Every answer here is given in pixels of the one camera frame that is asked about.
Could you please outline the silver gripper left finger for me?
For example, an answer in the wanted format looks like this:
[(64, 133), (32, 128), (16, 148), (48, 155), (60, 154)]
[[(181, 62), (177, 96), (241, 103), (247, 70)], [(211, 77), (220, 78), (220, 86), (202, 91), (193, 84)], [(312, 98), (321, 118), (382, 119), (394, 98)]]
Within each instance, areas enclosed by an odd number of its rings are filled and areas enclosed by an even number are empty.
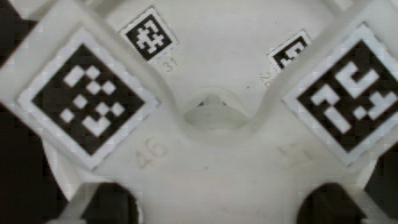
[(50, 224), (142, 224), (137, 199), (112, 182), (83, 183)]

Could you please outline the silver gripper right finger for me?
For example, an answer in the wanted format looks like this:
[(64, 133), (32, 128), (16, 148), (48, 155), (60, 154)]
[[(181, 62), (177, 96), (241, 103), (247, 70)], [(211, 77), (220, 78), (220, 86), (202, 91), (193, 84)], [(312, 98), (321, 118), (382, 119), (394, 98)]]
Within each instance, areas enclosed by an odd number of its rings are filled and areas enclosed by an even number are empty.
[(327, 182), (302, 200), (295, 224), (385, 224), (385, 214), (364, 190)]

